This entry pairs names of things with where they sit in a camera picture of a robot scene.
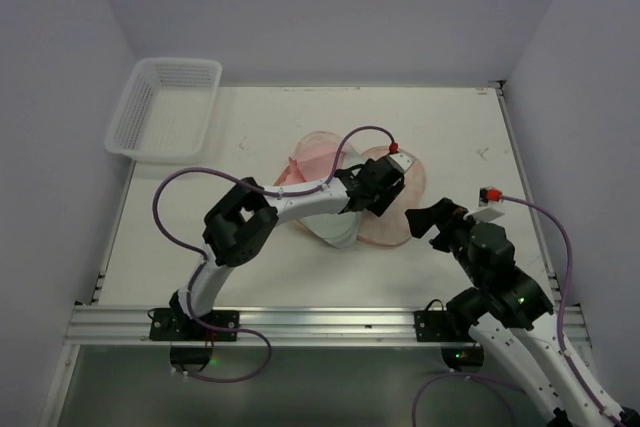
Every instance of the white table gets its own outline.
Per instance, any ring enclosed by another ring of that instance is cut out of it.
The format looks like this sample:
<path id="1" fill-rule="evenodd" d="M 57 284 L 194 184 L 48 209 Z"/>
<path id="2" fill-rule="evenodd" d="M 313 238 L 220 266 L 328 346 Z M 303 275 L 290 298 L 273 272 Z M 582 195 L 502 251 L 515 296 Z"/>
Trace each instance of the white table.
<path id="1" fill-rule="evenodd" d="M 524 197 L 495 90 L 473 88 L 226 87 L 219 91 L 201 165 L 272 184 L 298 140 L 314 130 L 343 135 L 374 124 L 425 165 L 431 205 L 443 196 L 474 208 L 478 189 L 493 185 Z M 356 134 L 360 151 L 386 144 L 376 132 Z M 197 255 L 167 241 L 151 217 L 159 183 L 180 166 L 138 164 L 129 186 L 99 304 L 166 305 L 189 278 Z M 231 184 L 193 174 L 174 181 L 161 201 L 167 228 L 202 242 L 203 217 Z M 551 296 L 527 209 L 508 205 L 500 223 L 516 246 L 518 265 Z M 218 306 L 423 307 L 470 286 L 452 256 L 426 239 L 384 249 L 356 243 L 337 250 L 293 225 L 277 228 L 260 255 L 236 268 Z"/>

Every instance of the gray floor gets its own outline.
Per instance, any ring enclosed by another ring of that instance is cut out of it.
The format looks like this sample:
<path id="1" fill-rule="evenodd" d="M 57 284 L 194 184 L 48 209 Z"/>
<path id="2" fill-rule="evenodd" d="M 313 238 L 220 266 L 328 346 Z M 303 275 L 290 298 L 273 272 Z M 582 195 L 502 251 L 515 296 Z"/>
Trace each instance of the gray floor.
<path id="1" fill-rule="evenodd" d="M 263 355 L 219 348 L 205 372 L 245 373 Z M 84 347 L 59 425 L 404 427 L 420 384 L 445 369 L 437 350 L 278 348 L 258 378 L 220 385 L 171 376 L 165 347 Z M 508 378 L 492 359 L 482 371 Z M 544 425 L 525 395 L 499 389 L 520 427 Z M 418 412 L 420 427 L 510 425 L 495 394 L 462 379 L 434 384 Z"/>

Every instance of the plastic basket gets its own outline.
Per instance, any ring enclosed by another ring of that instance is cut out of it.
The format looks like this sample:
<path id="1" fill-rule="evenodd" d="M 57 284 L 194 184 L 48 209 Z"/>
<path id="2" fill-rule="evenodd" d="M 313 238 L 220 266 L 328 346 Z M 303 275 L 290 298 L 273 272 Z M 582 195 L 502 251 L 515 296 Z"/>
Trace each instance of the plastic basket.
<path id="1" fill-rule="evenodd" d="M 213 60 L 139 61 L 111 121 L 106 149 L 141 162 L 197 161 L 221 74 L 222 66 Z"/>

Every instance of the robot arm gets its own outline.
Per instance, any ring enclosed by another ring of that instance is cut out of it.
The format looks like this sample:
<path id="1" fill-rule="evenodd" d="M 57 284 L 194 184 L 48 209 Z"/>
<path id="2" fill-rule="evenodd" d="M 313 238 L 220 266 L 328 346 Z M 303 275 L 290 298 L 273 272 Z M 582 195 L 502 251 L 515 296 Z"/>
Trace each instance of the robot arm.
<path id="1" fill-rule="evenodd" d="M 234 186 L 204 219 L 207 261 L 191 288 L 194 313 L 201 317 L 211 312 L 233 269 L 253 259 L 275 227 L 318 214 L 367 209 L 382 215 L 404 188 L 404 174 L 413 162 L 413 157 L 405 152 L 390 153 L 363 165 L 338 170 L 328 184 L 314 181 L 286 187 L 263 187 L 268 192 L 278 192 L 278 197 L 261 195 L 241 185 Z M 253 178 L 243 180 L 258 186 Z M 318 185 L 323 186 L 318 192 L 295 195 Z M 186 305 L 188 290 L 186 285 L 174 294 L 177 301 L 172 299 L 172 309 L 178 318 L 191 317 Z"/>
<path id="2" fill-rule="evenodd" d="M 452 330 L 468 333 L 501 360 L 549 426 L 640 425 L 636 412 L 623 409 L 605 392 L 566 337 L 567 348 L 562 351 L 553 305 L 516 266 L 515 247 L 502 227 L 478 222 L 449 199 L 406 215 L 414 237 L 437 227 L 439 234 L 431 245 L 452 253 L 475 286 L 447 303 Z M 582 379 L 572 372 L 566 356 L 571 356 Z M 603 412 L 585 389 L 596 393 Z"/>

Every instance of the white plastic bin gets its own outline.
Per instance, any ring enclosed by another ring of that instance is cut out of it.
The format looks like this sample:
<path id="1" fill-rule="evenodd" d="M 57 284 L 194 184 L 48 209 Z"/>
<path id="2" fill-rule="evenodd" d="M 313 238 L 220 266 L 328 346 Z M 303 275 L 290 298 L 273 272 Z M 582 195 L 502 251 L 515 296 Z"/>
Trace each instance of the white plastic bin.
<path id="1" fill-rule="evenodd" d="M 197 161 L 221 74 L 222 66 L 213 60 L 139 61 L 111 121 L 106 149 L 140 162 Z"/>

